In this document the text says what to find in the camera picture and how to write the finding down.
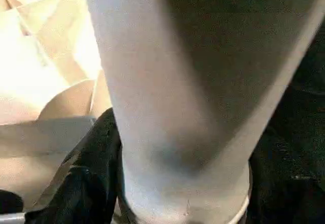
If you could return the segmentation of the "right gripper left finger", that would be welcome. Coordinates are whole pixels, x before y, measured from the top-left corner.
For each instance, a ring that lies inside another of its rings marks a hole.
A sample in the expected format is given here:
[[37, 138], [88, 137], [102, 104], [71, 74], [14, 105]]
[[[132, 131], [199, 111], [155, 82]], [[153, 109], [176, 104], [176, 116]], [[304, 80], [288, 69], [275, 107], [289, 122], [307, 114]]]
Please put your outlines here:
[[106, 110], [66, 156], [25, 223], [110, 223], [117, 200], [121, 142]]

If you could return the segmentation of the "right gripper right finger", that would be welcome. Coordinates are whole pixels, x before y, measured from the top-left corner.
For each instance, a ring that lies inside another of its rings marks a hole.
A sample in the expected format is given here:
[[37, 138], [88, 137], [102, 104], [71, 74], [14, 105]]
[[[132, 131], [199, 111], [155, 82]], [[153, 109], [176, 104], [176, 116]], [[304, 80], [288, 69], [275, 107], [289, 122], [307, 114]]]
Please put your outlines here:
[[267, 127], [250, 159], [248, 223], [324, 223], [324, 190], [301, 157]]

